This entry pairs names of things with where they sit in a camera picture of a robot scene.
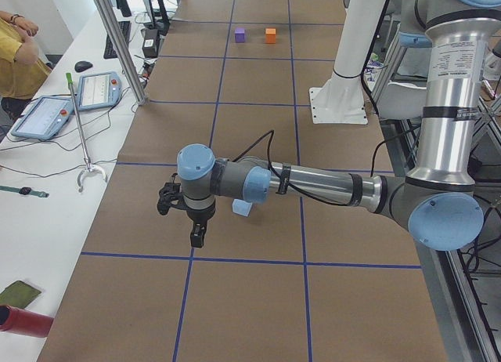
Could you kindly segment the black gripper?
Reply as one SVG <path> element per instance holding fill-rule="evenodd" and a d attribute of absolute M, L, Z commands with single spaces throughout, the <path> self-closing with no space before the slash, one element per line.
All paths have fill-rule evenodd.
<path fill-rule="evenodd" d="M 190 233 L 190 244 L 192 248 L 202 248 L 204 246 L 206 223 L 214 216 L 215 210 L 215 206 L 205 209 L 187 209 L 186 213 L 193 221 L 193 228 Z"/>

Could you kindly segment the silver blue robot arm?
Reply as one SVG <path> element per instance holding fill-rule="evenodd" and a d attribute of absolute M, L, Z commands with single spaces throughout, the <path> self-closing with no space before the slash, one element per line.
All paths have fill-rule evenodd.
<path fill-rule="evenodd" d="M 202 144 L 177 158 L 177 208 L 193 222 L 190 243 L 204 245 L 218 196 L 262 203 L 294 192 L 337 207 L 361 206 L 393 219 L 437 251 L 472 242 L 484 216 L 467 171 L 488 40 L 500 27 L 500 0 L 403 0 L 402 29 L 431 44 L 427 95 L 415 167 L 402 178 L 361 177 L 259 160 L 216 158 Z"/>

